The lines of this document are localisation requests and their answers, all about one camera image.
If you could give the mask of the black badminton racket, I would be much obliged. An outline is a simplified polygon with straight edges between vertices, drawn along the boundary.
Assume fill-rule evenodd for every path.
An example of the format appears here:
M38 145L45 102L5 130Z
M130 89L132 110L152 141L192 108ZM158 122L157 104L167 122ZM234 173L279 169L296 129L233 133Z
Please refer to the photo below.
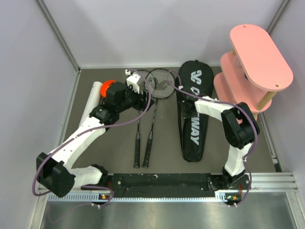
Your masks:
M174 92L174 88L169 83L169 82L174 83L174 76L171 73L169 73L169 70L167 69L163 69L163 68L153 69L152 71L149 72L146 79L150 83L149 87L152 89L152 98L155 101L155 108L152 118L152 126L149 133L149 137L147 139L144 161L142 165L144 168L149 167L149 160L150 160L151 149L153 144L153 128L154 128L154 121L155 121L158 101L170 97Z
M149 71L145 69L139 69L138 70L141 75L147 77ZM140 147L141 147L141 138L140 138L140 120L137 120L137 133L136 133L136 139L135 139L135 153L134 153L134 168L140 167Z

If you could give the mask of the black racket bag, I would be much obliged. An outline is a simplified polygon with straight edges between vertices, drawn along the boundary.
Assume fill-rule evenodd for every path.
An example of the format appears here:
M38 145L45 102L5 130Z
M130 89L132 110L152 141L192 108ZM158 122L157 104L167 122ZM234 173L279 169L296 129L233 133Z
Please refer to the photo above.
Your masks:
M201 97L212 96L214 74L209 65L198 60L186 61L179 69L179 76L175 86L182 83L183 90L188 93ZM188 162L199 162L203 157L209 116L197 113L195 117L183 118L182 100L195 101L195 98L176 92L176 99L182 156Z

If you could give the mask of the white shuttlecock tube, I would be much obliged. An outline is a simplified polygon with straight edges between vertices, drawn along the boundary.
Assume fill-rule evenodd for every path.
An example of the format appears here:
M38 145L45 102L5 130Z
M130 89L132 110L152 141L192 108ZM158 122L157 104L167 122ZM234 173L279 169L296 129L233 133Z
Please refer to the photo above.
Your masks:
M85 121L85 119L89 116L89 114L91 113L93 108L95 108L99 104L100 99L101 99L101 93L100 93L101 87L102 87L101 82L95 81L93 83L89 97L87 99L85 108L84 108L82 116L81 116L79 127L82 125L82 123Z

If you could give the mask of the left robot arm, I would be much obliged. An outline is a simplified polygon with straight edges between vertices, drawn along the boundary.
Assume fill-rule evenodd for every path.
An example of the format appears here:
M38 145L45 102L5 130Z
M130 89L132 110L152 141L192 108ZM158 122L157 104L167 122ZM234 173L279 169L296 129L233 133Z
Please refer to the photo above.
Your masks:
M84 108L79 128L61 145L48 154L41 153L36 159L36 174L32 182L32 193L39 196L35 190L37 182L42 184L58 197L67 195L73 188L94 185L103 189L108 184L108 178L94 166L73 169L78 157L108 128L119 127L119 124L106 125L94 116L95 108L101 98L101 82L94 82Z

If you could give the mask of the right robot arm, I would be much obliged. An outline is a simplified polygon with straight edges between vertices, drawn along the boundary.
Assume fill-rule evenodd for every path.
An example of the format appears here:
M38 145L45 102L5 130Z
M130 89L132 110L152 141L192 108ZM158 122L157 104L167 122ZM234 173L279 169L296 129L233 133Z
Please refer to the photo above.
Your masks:
M209 96L186 97L180 101L182 117L205 115L222 122L229 143L227 161L223 167L222 182L226 188L235 188L245 173L248 155L256 146L260 129L248 105L232 104Z

